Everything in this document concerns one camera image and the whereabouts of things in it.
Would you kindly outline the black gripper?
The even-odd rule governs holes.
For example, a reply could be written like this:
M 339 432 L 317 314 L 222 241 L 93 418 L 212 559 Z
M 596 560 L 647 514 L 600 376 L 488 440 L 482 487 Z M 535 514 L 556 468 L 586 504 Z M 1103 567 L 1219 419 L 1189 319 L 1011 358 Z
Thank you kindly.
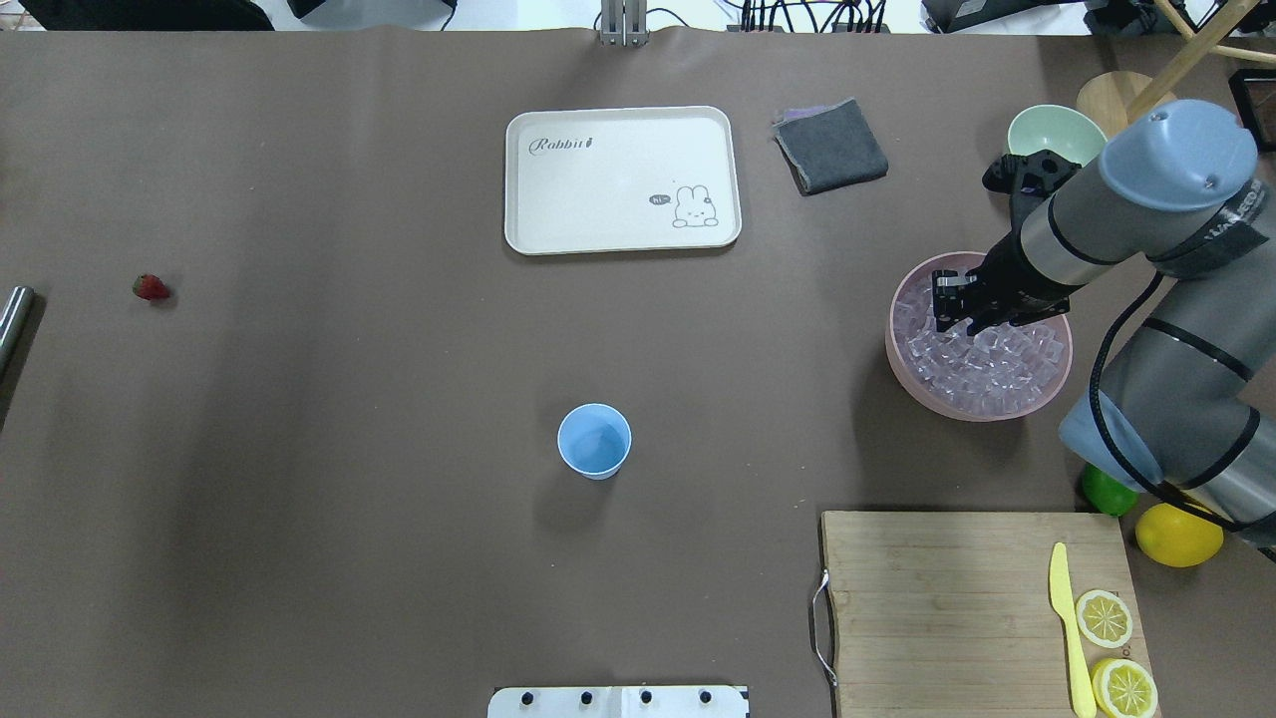
M 1051 281 L 1031 263 L 1018 238 L 1003 238 L 967 273 L 953 269 L 931 272 L 931 298 L 961 300 L 935 305 L 935 332 L 947 333 L 971 319 L 966 333 L 1011 323 L 1013 326 L 1057 315 L 1057 304 L 1067 304 L 1073 287 Z

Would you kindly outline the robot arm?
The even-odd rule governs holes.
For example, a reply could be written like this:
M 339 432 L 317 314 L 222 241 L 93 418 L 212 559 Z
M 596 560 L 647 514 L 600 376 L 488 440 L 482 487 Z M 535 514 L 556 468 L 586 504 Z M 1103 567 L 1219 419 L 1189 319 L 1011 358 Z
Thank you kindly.
M 1273 356 L 1273 190 L 1256 142 L 1203 99 L 1148 110 L 1085 167 L 1008 156 L 993 190 L 1011 231 L 965 272 L 935 270 L 939 330 L 968 335 L 1065 314 L 1071 296 L 1143 255 L 1154 278 L 1116 318 L 1088 392 L 1063 420 L 1073 453 L 1273 553 L 1273 420 L 1240 392 Z

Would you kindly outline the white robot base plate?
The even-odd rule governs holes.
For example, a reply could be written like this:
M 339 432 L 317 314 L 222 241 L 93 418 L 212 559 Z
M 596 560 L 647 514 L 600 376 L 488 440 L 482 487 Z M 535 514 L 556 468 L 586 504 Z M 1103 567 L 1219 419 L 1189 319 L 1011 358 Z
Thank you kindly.
M 746 687 L 734 685 L 614 685 L 505 687 L 487 717 L 752 717 Z

